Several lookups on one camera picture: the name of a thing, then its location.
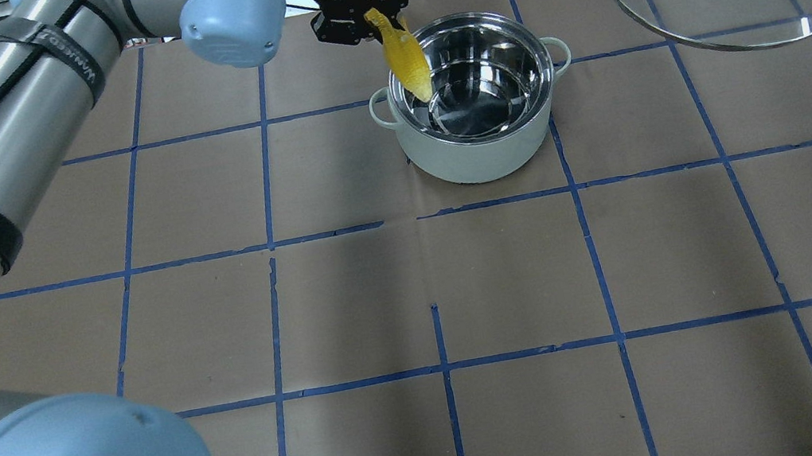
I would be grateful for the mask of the pale green steel pot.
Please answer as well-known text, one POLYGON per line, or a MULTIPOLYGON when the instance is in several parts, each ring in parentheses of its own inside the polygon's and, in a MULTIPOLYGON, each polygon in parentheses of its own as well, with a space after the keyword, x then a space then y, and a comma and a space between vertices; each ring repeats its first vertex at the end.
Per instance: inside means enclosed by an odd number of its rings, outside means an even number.
POLYGON ((499 13, 460 12, 418 29, 430 68, 427 97, 390 76, 368 114, 426 174, 478 184, 514 173, 548 134, 557 81, 572 65, 560 37, 539 38, 499 13))

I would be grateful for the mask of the brown paper table cover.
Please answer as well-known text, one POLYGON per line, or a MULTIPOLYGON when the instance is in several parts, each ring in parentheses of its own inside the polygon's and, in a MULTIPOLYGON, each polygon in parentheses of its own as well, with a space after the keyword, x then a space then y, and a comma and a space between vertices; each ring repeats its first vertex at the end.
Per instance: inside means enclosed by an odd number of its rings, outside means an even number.
POLYGON ((0 282, 0 390, 125 395, 212 456, 812 456, 812 39, 658 42, 611 0, 412 0, 576 59, 515 174, 368 115, 368 47, 126 51, 0 282))

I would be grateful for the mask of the yellow corn cob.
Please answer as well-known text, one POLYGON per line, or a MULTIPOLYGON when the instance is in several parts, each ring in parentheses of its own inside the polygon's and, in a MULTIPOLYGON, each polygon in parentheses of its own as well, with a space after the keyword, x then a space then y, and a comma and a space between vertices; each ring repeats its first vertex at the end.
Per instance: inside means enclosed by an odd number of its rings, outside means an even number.
POLYGON ((417 37, 400 17, 388 17, 378 9, 364 13, 365 24, 380 34, 386 64, 400 85, 419 101, 431 102, 435 93, 431 69, 417 37))

